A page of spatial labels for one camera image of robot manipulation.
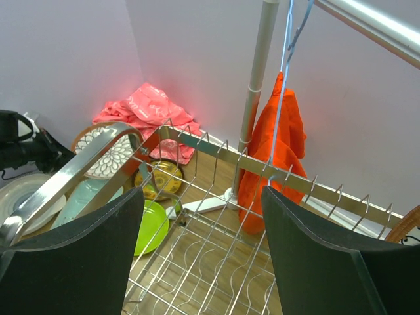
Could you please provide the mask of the large floral brown-rim plate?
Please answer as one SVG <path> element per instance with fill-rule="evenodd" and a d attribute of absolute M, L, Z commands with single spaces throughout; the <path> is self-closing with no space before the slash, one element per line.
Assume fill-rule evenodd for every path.
<path fill-rule="evenodd" d="M 388 233 L 385 240 L 402 245 L 419 245 L 419 206 L 405 215 Z"/>

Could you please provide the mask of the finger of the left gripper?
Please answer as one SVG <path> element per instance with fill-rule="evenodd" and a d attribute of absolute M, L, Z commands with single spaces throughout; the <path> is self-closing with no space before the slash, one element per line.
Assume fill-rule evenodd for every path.
<path fill-rule="evenodd" d="M 45 147 L 41 161 L 35 163 L 43 173 L 56 173 L 75 156 L 73 151 L 59 143 L 46 129 L 40 130 L 35 139 Z"/>

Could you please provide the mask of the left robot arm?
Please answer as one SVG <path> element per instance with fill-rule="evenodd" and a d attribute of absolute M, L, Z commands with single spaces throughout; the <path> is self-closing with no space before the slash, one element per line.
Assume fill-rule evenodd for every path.
<path fill-rule="evenodd" d="M 46 129 L 29 118 L 1 110 L 1 170 L 18 169 L 30 163 L 43 173 L 53 173 L 75 153 L 63 146 Z"/>

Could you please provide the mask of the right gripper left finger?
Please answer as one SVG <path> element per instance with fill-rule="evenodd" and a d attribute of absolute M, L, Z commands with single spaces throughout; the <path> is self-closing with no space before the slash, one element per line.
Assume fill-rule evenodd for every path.
<path fill-rule="evenodd" d="M 2 314 L 121 314 L 144 208 L 140 188 L 1 247 Z"/>

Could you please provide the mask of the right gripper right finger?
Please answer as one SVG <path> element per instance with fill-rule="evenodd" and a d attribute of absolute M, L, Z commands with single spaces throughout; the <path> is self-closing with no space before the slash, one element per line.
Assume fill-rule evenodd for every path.
<path fill-rule="evenodd" d="M 378 240 L 273 187 L 262 211 L 284 314 L 418 314 L 419 246 Z"/>

